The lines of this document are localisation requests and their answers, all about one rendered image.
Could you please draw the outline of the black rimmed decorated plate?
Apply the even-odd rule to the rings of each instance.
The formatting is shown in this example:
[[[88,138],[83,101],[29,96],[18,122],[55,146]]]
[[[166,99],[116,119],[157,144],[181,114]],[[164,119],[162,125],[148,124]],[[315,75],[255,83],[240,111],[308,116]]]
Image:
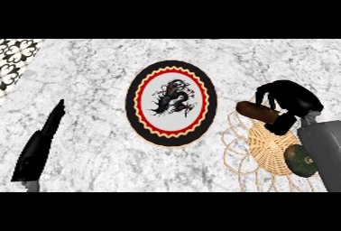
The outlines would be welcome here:
[[[151,64],[131,83],[126,112],[135,132],[153,145],[190,145],[207,133],[218,112],[206,72],[179,60]]]

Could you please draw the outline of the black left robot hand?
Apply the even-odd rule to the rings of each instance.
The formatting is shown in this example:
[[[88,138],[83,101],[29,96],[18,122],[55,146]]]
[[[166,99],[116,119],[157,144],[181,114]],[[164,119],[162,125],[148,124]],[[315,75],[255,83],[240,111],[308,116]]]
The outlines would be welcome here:
[[[60,129],[63,117],[66,115],[64,100],[55,106],[45,126],[38,130],[24,146],[17,162],[12,181],[35,181],[40,175],[48,162],[52,139]]]

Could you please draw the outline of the woven wicker placemat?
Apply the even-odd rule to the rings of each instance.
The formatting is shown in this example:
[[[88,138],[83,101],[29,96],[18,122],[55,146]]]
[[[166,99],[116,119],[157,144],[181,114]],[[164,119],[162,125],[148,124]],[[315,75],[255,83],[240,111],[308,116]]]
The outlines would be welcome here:
[[[265,122],[234,109],[226,116],[228,128],[222,134],[224,164],[235,173],[243,192],[325,191],[321,175],[299,177],[286,163],[286,149],[300,144],[296,127],[284,136],[274,135]]]

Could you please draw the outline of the dark green avocado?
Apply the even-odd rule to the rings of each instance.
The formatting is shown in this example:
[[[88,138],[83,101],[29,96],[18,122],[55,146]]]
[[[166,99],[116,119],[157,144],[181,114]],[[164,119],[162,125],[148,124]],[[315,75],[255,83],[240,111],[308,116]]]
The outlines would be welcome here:
[[[300,144],[291,145],[284,153],[286,163],[291,172],[305,178],[309,178],[318,172],[318,166],[309,157],[305,146]]]

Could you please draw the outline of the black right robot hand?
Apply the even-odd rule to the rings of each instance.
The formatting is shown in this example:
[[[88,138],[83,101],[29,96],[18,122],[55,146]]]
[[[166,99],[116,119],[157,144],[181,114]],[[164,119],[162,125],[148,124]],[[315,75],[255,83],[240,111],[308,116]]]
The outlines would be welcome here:
[[[275,135],[286,135],[294,126],[297,117],[305,118],[309,112],[321,112],[324,105],[317,95],[296,82],[290,80],[277,80],[265,84],[256,90],[256,105],[262,105],[265,95],[271,108],[280,106],[287,110],[275,120],[274,124],[266,124],[266,129]]]

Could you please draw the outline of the brown sweet potato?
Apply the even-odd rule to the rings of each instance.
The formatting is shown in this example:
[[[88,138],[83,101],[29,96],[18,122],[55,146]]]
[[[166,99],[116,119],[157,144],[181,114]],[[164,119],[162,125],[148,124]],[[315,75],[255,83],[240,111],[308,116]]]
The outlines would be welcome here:
[[[250,101],[238,102],[237,111],[243,116],[247,116],[268,124],[274,124],[280,117],[280,111],[272,110],[268,106],[259,106]]]

